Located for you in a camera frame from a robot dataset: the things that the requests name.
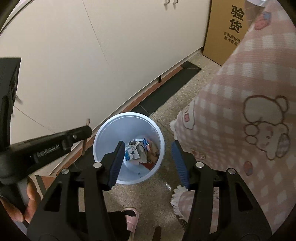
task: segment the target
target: slipper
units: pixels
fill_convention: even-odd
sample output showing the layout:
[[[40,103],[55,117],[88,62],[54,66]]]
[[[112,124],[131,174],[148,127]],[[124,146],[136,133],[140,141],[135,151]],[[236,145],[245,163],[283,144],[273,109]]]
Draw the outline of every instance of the slipper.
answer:
[[[126,210],[131,210],[136,214],[135,217],[125,215],[128,231],[131,232],[131,235],[130,235],[128,241],[133,241],[133,237],[135,235],[135,230],[136,230],[136,227],[137,227],[137,224],[139,221],[139,211],[137,209],[135,209],[134,207],[126,207],[122,210],[122,212],[124,212]]]

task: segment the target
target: brown cardboard piece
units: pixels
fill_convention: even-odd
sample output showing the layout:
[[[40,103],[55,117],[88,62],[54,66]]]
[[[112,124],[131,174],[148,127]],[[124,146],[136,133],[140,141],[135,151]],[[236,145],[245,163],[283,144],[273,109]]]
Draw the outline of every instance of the brown cardboard piece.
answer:
[[[204,56],[225,63],[248,31],[245,13],[245,0],[212,0]]]

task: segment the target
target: finger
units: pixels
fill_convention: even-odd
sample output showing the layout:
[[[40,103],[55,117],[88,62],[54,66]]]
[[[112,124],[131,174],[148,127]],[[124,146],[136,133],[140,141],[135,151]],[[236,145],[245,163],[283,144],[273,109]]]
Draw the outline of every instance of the finger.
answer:
[[[13,221],[18,221],[18,222],[24,221],[24,216],[20,210],[18,210],[14,205],[12,205],[10,202],[5,200],[4,198],[0,198],[0,201],[3,207],[5,208],[6,212],[8,213],[8,215]]]
[[[31,178],[28,178],[27,195],[30,200],[40,202],[40,195],[37,192],[37,188]]]
[[[38,204],[39,204],[39,202],[37,202],[35,200],[29,200],[27,209],[24,213],[24,218],[28,223],[31,222],[31,220],[37,210]]]

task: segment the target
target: white cabinet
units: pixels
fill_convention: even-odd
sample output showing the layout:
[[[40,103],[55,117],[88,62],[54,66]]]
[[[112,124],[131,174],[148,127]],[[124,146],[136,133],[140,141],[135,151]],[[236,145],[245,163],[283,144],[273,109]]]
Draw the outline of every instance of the white cabinet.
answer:
[[[204,44],[210,0],[83,1],[126,100]]]
[[[15,107],[10,121],[10,144],[51,135],[52,131],[33,121]]]
[[[54,132],[95,128],[125,100],[82,0],[35,0],[0,36],[0,57],[22,58],[15,106]]]

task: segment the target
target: trash can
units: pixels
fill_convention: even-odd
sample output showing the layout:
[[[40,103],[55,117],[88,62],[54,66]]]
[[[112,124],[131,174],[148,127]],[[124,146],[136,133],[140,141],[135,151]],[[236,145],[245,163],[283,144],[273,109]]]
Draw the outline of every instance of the trash can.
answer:
[[[119,184],[136,184],[147,180],[160,167],[165,153],[165,141],[159,127],[145,115],[133,112],[121,113],[107,120],[98,130],[94,140],[94,159],[101,161],[105,154],[113,152],[119,141],[128,144],[133,139],[147,138],[159,150],[159,158],[152,170],[143,165],[122,162],[117,178]]]

